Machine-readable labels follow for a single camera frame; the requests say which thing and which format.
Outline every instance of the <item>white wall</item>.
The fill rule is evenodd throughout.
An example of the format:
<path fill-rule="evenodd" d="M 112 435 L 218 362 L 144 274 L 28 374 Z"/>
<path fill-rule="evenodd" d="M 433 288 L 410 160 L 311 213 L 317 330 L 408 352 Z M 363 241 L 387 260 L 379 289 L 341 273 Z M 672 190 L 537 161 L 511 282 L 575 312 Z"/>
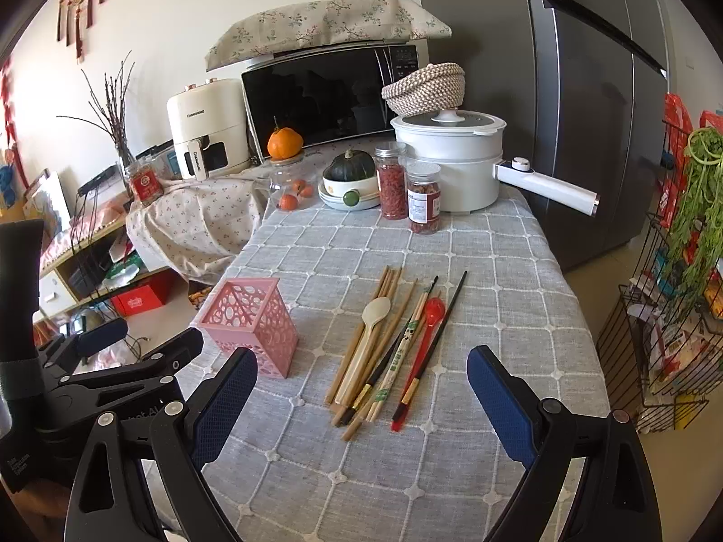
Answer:
<path fill-rule="evenodd" d="M 207 50 L 233 22 L 277 6 L 310 0 L 107 0 L 94 8 L 85 60 L 56 42 L 58 0 L 49 0 L 13 52 L 13 101 L 20 152 L 28 178 L 42 168 L 59 172 L 66 199 L 116 161 L 108 135 L 58 114 L 92 118 L 80 69 L 102 91 L 103 72 L 115 73 L 125 54 L 135 61 L 127 97 L 127 129 L 135 154 L 171 138 L 166 100 L 203 82 Z M 238 76 L 226 67 L 211 75 Z"/>
<path fill-rule="evenodd" d="M 723 63 L 681 0 L 658 0 L 668 46 L 670 91 L 698 127 L 703 110 L 723 110 Z"/>

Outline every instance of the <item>black paintbrush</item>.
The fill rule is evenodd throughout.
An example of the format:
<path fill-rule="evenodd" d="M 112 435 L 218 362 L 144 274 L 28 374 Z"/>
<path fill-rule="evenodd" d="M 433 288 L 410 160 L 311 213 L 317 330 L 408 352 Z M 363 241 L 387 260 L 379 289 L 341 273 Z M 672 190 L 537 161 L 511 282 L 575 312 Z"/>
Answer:
<path fill-rule="evenodd" d="M 462 285 L 464 284 L 464 280 L 466 277 L 467 271 L 464 271 L 464 273 L 462 274 L 462 278 L 460 278 L 459 284 L 457 285 L 457 289 L 455 289 L 454 295 L 452 295 L 452 299 L 450 300 L 450 306 L 449 308 L 447 308 L 447 313 L 445 314 L 442 323 L 440 323 L 440 328 L 438 329 L 434 340 L 432 340 L 432 343 L 429 345 L 429 348 L 427 349 L 427 354 L 424 356 L 424 360 L 422 360 L 422 365 L 420 365 L 417 374 L 414 375 L 414 379 L 412 379 L 412 382 L 409 384 L 409 388 L 404 392 L 404 396 L 402 396 L 402 400 L 399 402 L 399 405 L 394 412 L 394 416 L 392 416 L 392 422 L 398 421 L 400 418 L 406 416 L 409 405 L 411 403 L 411 398 L 414 397 L 414 392 L 417 390 L 419 382 L 422 380 L 422 375 L 424 375 L 424 371 L 427 369 L 427 365 L 429 365 L 429 362 L 432 360 L 432 355 L 435 354 L 437 343 L 440 341 L 442 332 L 445 331 L 445 326 L 447 326 L 447 321 L 452 314 L 454 304 L 457 301 L 457 296 L 462 289 Z"/>
<path fill-rule="evenodd" d="M 406 321 L 406 323 L 402 326 L 402 329 L 399 331 L 399 334 L 397 334 L 397 337 L 395 338 L 394 342 L 391 346 L 387 349 L 387 352 L 382 357 L 382 360 L 379 361 L 379 364 L 375 367 L 374 371 L 371 373 L 370 377 L 366 380 L 366 383 L 364 384 L 364 387 L 361 388 L 361 391 L 359 392 L 359 395 L 357 395 L 357 398 L 354 400 L 354 403 L 346 408 L 344 411 L 344 414 L 341 416 L 341 419 L 339 420 L 339 424 L 341 425 L 347 425 L 349 422 L 352 421 L 352 418 L 354 417 L 354 414 L 359 409 L 359 406 L 361 405 L 362 401 L 364 400 L 364 397 L 367 393 L 374 387 L 375 383 L 379 381 L 379 378 L 382 376 L 382 373 L 387 368 L 387 365 L 389 364 L 389 361 L 392 358 L 392 355 L 397 350 L 397 347 L 399 346 L 399 343 L 402 341 L 402 337 L 404 336 L 404 330 L 406 330 L 407 325 L 411 322 L 411 316 L 409 317 L 409 320 Z"/>

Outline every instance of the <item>checkered tablecloth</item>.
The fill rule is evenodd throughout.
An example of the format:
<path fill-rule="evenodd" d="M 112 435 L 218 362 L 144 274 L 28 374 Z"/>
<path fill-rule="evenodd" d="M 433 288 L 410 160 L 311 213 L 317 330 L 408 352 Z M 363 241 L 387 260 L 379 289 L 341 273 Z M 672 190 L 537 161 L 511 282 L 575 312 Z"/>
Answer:
<path fill-rule="evenodd" d="M 523 468 L 505 454 L 467 382 L 467 354 L 479 344 L 540 397 L 607 414 L 590 332 L 522 195 L 502 186 L 489 208 L 442 220 L 440 232 L 421 236 L 378 209 L 276 211 L 225 272 L 278 276 L 299 331 L 288 378 L 259 377 L 223 452 L 203 470 L 245 541 L 482 540 Z M 398 295 L 415 277 L 439 275 L 448 301 L 462 271 L 469 275 L 404 430 L 390 431 L 390 416 L 413 354 L 380 420 L 346 443 L 324 393 L 385 264 L 404 266 Z M 223 361 L 207 336 L 203 354 L 178 373 L 184 394 Z M 573 463 L 546 541 L 557 539 L 580 470 Z M 148 477 L 171 519 L 155 467 Z"/>

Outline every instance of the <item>pink pen holder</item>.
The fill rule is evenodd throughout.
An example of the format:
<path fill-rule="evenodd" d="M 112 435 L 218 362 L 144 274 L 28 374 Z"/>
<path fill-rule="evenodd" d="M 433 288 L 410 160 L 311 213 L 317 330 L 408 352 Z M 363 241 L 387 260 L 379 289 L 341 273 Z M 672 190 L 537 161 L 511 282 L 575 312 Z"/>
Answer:
<path fill-rule="evenodd" d="M 250 348 L 260 375 L 285 378 L 299 337 L 277 285 L 275 277 L 225 280 L 203 305 L 198 328 L 224 353 Z"/>

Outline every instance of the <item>black wire rack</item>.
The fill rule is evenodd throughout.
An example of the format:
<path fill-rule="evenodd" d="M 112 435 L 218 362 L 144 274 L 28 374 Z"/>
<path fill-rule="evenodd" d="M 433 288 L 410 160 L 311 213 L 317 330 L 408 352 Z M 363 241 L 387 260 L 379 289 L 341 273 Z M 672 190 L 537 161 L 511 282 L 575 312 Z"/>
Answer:
<path fill-rule="evenodd" d="M 705 294 L 682 311 L 689 303 L 679 288 L 687 265 L 685 259 L 667 260 L 668 227 L 685 188 L 688 134 L 664 124 L 657 210 L 647 215 L 638 262 L 628 283 L 618 287 L 596 342 L 610 407 L 627 411 L 640 432 L 684 429 L 723 382 L 723 293 L 718 295 L 716 272 Z"/>

